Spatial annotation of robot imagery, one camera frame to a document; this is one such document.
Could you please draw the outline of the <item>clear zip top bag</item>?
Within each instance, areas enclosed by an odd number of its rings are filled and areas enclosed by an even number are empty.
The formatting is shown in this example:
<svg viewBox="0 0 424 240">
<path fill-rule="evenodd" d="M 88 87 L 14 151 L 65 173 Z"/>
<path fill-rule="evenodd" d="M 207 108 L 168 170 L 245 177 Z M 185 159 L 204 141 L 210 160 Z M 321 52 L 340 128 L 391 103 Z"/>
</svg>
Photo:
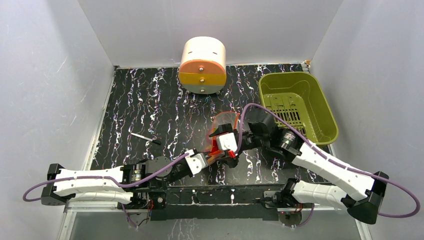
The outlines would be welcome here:
<svg viewBox="0 0 424 240">
<path fill-rule="evenodd" d="M 226 162 L 229 166 L 236 164 L 239 116 L 238 112 L 224 111 L 214 117 L 208 134 L 211 145 L 206 149 L 208 164 L 211 165 L 216 161 Z"/>
</svg>

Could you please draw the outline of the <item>olive green plastic basket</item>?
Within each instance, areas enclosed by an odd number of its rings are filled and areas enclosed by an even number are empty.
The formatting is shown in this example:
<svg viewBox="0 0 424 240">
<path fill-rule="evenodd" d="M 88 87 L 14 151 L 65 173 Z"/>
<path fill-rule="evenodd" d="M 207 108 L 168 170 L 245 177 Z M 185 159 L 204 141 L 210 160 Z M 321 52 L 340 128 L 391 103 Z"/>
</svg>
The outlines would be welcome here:
<svg viewBox="0 0 424 240">
<path fill-rule="evenodd" d="M 317 146 L 327 146 L 339 128 L 319 81 L 307 72 L 276 72 L 258 82 L 262 106 Z"/>
</svg>

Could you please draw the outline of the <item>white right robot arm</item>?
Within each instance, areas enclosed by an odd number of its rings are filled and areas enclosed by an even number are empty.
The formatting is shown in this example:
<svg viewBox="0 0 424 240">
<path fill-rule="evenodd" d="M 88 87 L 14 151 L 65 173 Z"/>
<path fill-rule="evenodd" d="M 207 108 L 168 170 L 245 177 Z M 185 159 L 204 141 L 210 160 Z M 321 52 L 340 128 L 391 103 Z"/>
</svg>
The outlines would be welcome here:
<svg viewBox="0 0 424 240">
<path fill-rule="evenodd" d="M 241 152 L 262 149 L 329 181 L 328 185 L 321 185 L 289 178 L 282 190 L 265 193 L 257 200 L 268 208 L 318 204 L 346 210 L 360 222 L 375 224 L 389 177 L 381 171 L 373 174 L 359 172 L 321 150 L 288 124 L 279 127 L 278 119 L 277 115 L 266 110 L 250 119 L 247 129 L 243 128 L 243 118 L 219 125 L 209 135 L 213 141 L 210 154 L 229 167 L 235 167 Z"/>
</svg>

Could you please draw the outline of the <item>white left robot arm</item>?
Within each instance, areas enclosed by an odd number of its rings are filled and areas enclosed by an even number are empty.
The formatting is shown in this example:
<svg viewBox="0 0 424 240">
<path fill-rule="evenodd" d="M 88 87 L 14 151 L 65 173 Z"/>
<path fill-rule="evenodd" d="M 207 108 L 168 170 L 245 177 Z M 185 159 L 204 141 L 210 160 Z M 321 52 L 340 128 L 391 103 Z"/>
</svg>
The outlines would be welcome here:
<svg viewBox="0 0 424 240">
<path fill-rule="evenodd" d="M 69 170 L 52 163 L 47 171 L 47 184 L 40 201 L 45 206 L 62 206 L 75 201 L 118 202 L 144 208 L 149 203 L 151 188 L 167 184 L 201 170 L 193 156 L 174 160 L 153 173 L 145 164 L 129 164 L 103 170 Z"/>
</svg>

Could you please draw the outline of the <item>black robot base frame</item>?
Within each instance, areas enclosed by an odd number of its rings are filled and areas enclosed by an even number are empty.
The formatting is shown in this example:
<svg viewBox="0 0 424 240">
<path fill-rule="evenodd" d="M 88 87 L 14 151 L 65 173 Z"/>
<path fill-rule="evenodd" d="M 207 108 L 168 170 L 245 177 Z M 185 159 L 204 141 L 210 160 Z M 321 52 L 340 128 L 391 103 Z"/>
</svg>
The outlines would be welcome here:
<svg viewBox="0 0 424 240">
<path fill-rule="evenodd" d="M 118 203 L 127 213 L 147 213 L 152 221 L 176 219 L 262 219 L 299 224 L 302 208 L 276 201 L 281 184 L 186 185 L 138 191 L 129 204 Z"/>
</svg>

